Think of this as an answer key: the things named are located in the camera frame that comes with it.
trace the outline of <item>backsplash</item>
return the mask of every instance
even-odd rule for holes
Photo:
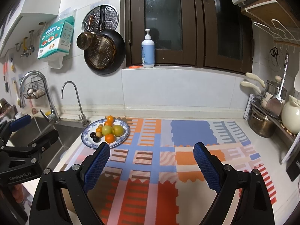
[[[117,9],[120,22],[116,31],[124,37],[124,0],[61,0],[59,12],[62,13],[67,9],[74,11],[75,18],[73,42],[69,55],[63,58],[63,67],[52,69],[46,61],[37,60],[40,36],[38,31],[34,34],[36,51],[28,58],[20,58],[21,52],[17,53],[15,49],[8,51],[6,56],[10,58],[13,55],[15,71],[10,70],[9,64],[10,92],[5,93],[4,84],[0,84],[1,97],[14,104],[16,94],[12,80],[16,78],[18,82],[18,79],[28,71],[38,70],[45,75],[56,105],[77,106],[75,90],[71,85],[66,87],[63,100],[60,99],[63,83],[72,80],[78,87],[82,105],[97,105],[107,109],[166,109],[212,113],[244,111],[252,90],[239,85],[245,79],[243,75],[211,69],[171,66],[123,69],[125,61],[119,70],[109,76],[93,73],[84,61],[83,51],[76,45],[76,38],[81,33],[82,20],[86,14],[94,6],[101,4],[110,4]],[[266,60],[273,47],[272,39],[268,38],[265,32],[259,31],[259,28],[253,28],[253,35],[255,41],[253,73],[265,81],[272,80],[276,74],[274,75],[268,67]],[[286,85],[290,85],[291,81],[293,85],[294,72],[295,70],[288,70]],[[48,100],[44,96],[32,102],[34,106],[46,106]]]

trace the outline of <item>blue and white plate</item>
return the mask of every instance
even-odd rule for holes
[[[102,142],[106,142],[104,139],[104,136],[100,139],[100,142],[98,142],[98,143],[95,143],[93,141],[93,139],[90,137],[90,133],[96,132],[96,129],[98,128],[99,124],[104,125],[105,122],[106,122],[106,119],[101,119],[101,120],[91,123],[84,129],[84,131],[81,134],[81,140],[87,147],[97,149],[98,146]],[[121,125],[124,128],[124,134],[120,137],[116,137],[116,141],[109,144],[110,148],[114,148],[114,147],[120,145],[123,141],[126,140],[127,136],[129,135],[129,126],[124,121],[119,120],[119,119],[114,119],[113,125]]]

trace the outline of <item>soap bottle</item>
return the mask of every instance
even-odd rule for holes
[[[142,64],[144,68],[154,67],[154,41],[149,35],[150,29],[146,29],[145,40],[142,42]]]

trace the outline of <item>gooseneck faucet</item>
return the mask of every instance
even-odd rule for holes
[[[25,86],[25,81],[28,77],[32,76],[32,75],[36,75],[36,76],[39,76],[41,78],[41,80],[43,81],[44,83],[44,87],[45,87],[45,92],[46,92],[46,95],[48,97],[48,101],[49,101],[49,105],[50,105],[50,110],[51,110],[51,114],[46,116],[46,114],[44,114],[42,112],[42,110],[40,110],[41,114],[43,115],[43,117],[48,121],[48,122],[51,122],[52,120],[54,121],[54,123],[58,123],[60,121],[60,117],[57,113],[57,110],[53,104],[53,101],[52,101],[52,97],[50,95],[50,92],[49,92],[49,88],[48,88],[48,84],[47,84],[47,80],[44,76],[44,74],[42,74],[41,72],[39,71],[30,71],[28,73],[25,74],[24,78],[22,79],[21,83],[20,83],[20,107],[23,108],[24,107],[24,99],[23,99],[23,91],[24,91],[24,86]]]
[[[80,122],[82,123],[82,125],[84,127],[88,126],[91,123],[91,121],[87,120],[85,114],[83,113],[83,110],[82,110],[82,107],[81,107],[81,103],[80,103],[80,99],[79,99],[79,95],[78,95],[78,90],[77,90],[77,87],[76,87],[76,85],[75,85],[75,83],[73,81],[67,81],[67,82],[65,82],[63,84],[62,89],[61,89],[61,99],[63,98],[64,88],[65,88],[66,84],[68,84],[68,83],[72,84],[74,86],[74,88],[75,88],[75,91],[76,91],[76,96],[77,96],[79,108],[80,108],[80,111],[81,111],[81,117],[80,117],[80,114],[78,115],[79,116],[79,120],[80,120]]]

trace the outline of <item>wire basket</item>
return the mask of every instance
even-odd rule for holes
[[[25,85],[22,95],[26,99],[38,99],[46,95],[44,82],[41,79],[34,80],[37,77],[32,77],[31,82]]]

